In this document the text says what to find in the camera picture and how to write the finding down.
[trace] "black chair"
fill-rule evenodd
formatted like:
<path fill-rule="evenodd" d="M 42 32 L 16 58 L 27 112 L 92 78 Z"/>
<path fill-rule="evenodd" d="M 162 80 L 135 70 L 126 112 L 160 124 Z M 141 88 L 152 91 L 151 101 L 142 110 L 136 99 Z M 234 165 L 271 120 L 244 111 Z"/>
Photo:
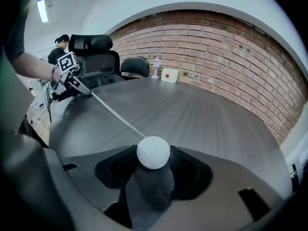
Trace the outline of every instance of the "black chair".
<path fill-rule="evenodd" d="M 130 57 L 123 61 L 120 71 L 124 79 L 148 77 L 149 63 L 142 56 Z"/>
<path fill-rule="evenodd" d="M 108 35 L 72 35 L 68 50 L 76 54 L 81 67 L 80 77 L 90 88 L 123 81 L 120 57 L 111 51 L 113 43 Z"/>

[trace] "brick wall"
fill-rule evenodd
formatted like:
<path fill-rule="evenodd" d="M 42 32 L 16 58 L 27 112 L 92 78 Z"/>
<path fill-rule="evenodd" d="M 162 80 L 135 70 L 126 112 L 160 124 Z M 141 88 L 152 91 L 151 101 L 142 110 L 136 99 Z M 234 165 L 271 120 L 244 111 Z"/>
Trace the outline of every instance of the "brick wall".
<path fill-rule="evenodd" d="M 222 96 L 260 117 L 278 143 L 297 122 L 307 81 L 285 49 L 257 27 L 202 11 L 147 16 L 111 35 L 120 60 L 143 56 L 179 70 L 178 82 Z"/>

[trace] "fluorescent light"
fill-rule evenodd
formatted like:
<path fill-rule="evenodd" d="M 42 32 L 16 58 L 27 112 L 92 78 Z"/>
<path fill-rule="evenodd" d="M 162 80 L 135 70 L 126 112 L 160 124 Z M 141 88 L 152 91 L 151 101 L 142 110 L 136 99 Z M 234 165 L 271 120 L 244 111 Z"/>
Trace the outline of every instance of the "fluorescent light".
<path fill-rule="evenodd" d="M 45 7 L 45 0 L 37 1 L 37 7 L 38 7 L 38 12 L 42 20 L 42 23 L 48 22 L 48 17 L 47 17 L 46 7 Z"/>

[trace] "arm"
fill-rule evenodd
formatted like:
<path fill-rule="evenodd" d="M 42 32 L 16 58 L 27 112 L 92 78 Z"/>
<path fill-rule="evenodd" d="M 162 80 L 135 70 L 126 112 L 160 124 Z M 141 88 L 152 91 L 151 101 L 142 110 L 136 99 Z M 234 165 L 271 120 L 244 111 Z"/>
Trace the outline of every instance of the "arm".
<path fill-rule="evenodd" d="M 13 59 L 12 65 L 19 75 L 45 80 L 50 80 L 51 72 L 54 68 L 54 65 L 46 63 L 26 52 Z M 53 73 L 53 80 L 59 81 L 59 78 L 60 69 L 56 67 Z"/>

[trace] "dark hair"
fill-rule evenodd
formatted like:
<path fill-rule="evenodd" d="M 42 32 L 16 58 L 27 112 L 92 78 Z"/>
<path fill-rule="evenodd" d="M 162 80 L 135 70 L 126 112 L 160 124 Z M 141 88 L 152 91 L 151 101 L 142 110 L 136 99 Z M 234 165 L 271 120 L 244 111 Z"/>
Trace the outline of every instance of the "dark hair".
<path fill-rule="evenodd" d="M 63 34 L 60 37 L 56 38 L 56 40 L 54 42 L 61 42 L 62 40 L 64 40 L 65 42 L 69 41 L 69 36 L 67 34 Z"/>

